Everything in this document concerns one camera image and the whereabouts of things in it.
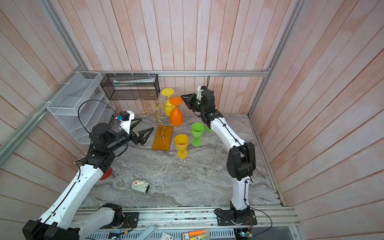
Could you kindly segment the yellow wine glass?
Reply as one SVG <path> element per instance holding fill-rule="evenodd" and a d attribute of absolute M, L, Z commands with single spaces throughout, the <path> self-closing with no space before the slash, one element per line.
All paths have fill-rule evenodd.
<path fill-rule="evenodd" d="M 189 144 L 189 138 L 186 135 L 177 135 L 174 138 L 176 148 L 178 149 L 177 156 L 180 159 L 185 159 L 188 156 L 187 147 Z"/>
<path fill-rule="evenodd" d="M 167 97 L 167 100 L 164 103 L 164 111 L 168 117 L 171 116 L 172 111 L 176 108 L 174 105 L 170 103 L 171 96 L 174 95 L 174 90 L 171 88 L 166 88 L 162 90 L 162 95 Z"/>

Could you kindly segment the orange wine glass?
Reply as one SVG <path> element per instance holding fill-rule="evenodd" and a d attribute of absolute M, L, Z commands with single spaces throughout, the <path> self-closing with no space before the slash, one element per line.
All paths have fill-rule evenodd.
<path fill-rule="evenodd" d="M 175 106 L 174 110 L 171 112 L 170 115 L 170 123 L 174 127 L 179 127 L 183 124 L 183 114 L 178 109 L 178 106 L 180 106 L 183 103 L 183 100 L 180 97 L 173 97 L 170 99 L 170 104 Z"/>

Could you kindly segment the gold rack with wooden base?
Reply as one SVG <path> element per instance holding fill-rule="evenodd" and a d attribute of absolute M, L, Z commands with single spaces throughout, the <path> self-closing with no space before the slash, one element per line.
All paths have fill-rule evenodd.
<path fill-rule="evenodd" d="M 143 98 L 135 100 L 136 106 L 142 107 L 139 110 L 139 116 L 146 117 L 149 114 L 149 110 L 154 111 L 154 118 L 157 121 L 158 128 L 153 141 L 152 150 L 169 151 L 174 127 L 167 126 L 163 122 L 163 119 L 167 117 L 164 111 L 165 102 L 160 101 L 158 91 L 151 91 L 149 96 L 156 97 L 156 101 L 150 103 L 149 100 L 144 100 Z"/>

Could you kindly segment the green wine glass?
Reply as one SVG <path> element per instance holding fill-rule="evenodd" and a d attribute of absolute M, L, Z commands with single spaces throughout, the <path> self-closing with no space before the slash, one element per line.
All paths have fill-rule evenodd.
<path fill-rule="evenodd" d="M 205 127 L 201 123 L 193 123 L 191 126 L 192 135 L 194 139 L 192 140 L 192 145 L 194 147 L 199 147 L 202 144 L 201 137 L 204 133 Z"/>
<path fill-rule="evenodd" d="M 205 131 L 207 133 L 212 133 L 213 132 L 213 130 L 209 126 L 207 126 L 207 125 L 205 125 Z"/>

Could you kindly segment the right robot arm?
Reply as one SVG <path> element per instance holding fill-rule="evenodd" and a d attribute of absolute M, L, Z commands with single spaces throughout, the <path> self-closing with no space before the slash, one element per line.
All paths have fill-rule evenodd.
<path fill-rule="evenodd" d="M 216 211 L 218 225 L 251 222 L 254 211 L 248 198 L 253 171 L 256 169 L 255 145 L 241 139 L 228 125 L 222 113 L 216 109 L 213 91 L 203 87 L 198 95 L 193 93 L 182 95 L 181 98 L 188 109 L 199 113 L 203 123 L 219 136 L 229 151 L 227 170 L 233 178 L 233 196 L 229 210 Z"/>

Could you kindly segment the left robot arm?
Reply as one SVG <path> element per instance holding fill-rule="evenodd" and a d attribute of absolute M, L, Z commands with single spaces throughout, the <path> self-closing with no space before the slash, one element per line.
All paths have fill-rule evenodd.
<path fill-rule="evenodd" d="M 102 176 L 108 171 L 116 155 L 115 151 L 129 142 L 144 145 L 154 128 L 134 133 L 141 118 L 118 116 L 121 131 L 115 132 L 107 123 L 95 125 L 89 137 L 91 144 L 87 155 L 77 162 L 78 172 L 53 205 L 34 221 L 23 227 L 27 240 L 83 240 L 98 229 L 109 226 L 119 229 L 126 220 L 123 208 L 117 204 L 104 204 L 95 213 L 73 223 L 73 218 Z"/>

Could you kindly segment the black mesh basket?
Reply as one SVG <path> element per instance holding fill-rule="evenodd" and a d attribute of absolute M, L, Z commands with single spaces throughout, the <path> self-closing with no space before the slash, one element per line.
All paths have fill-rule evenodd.
<path fill-rule="evenodd" d="M 160 95 L 160 85 L 156 74 L 106 74 L 101 87 L 109 100 L 134 101 L 144 99 L 157 100 Z"/>

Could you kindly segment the red pencil cup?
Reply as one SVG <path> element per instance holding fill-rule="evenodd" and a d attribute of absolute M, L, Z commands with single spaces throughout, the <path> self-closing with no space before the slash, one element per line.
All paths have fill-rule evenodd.
<path fill-rule="evenodd" d="M 107 169 L 107 171 L 102 175 L 102 177 L 100 178 L 100 180 L 103 181 L 103 180 L 108 179 L 108 178 L 111 176 L 112 172 L 113 172 L 112 168 L 109 167 L 109 168 Z"/>

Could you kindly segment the box of coloured items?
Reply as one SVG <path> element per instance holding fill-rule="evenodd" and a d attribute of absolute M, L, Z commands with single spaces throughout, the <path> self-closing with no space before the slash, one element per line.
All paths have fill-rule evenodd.
<path fill-rule="evenodd" d="M 208 229 L 193 230 L 182 233 L 181 240 L 210 240 L 210 231 Z"/>

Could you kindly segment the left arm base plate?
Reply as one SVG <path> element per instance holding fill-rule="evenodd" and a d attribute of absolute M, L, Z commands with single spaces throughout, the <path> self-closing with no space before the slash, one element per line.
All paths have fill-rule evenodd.
<path fill-rule="evenodd" d="M 137 228 L 140 213 L 139 212 L 123 212 L 123 214 L 124 214 L 124 220 L 120 225 L 109 224 L 109 225 L 103 226 L 102 229 L 120 229 L 120 228 L 135 229 Z"/>

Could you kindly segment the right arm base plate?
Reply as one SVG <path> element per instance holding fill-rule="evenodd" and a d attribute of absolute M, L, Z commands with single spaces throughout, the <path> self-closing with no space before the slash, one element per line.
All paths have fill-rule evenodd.
<path fill-rule="evenodd" d="M 234 225 L 257 225 L 255 212 L 251 209 L 237 211 L 234 209 L 223 210 L 215 209 L 217 222 L 219 226 L 234 226 Z"/>

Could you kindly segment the aluminium front rail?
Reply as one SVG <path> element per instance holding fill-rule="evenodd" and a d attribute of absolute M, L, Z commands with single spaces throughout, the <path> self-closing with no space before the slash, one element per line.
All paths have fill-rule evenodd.
<path fill-rule="evenodd" d="M 166 207 L 166 208 L 123 208 L 124 213 L 137 212 L 137 230 L 155 225 L 158 230 L 167 229 L 207 229 L 220 228 L 214 210 L 217 207 Z M 290 227 L 301 224 L 292 207 L 254 206 L 255 213 L 251 219 L 256 223 L 234 224 L 229 222 L 227 228 L 252 227 Z"/>

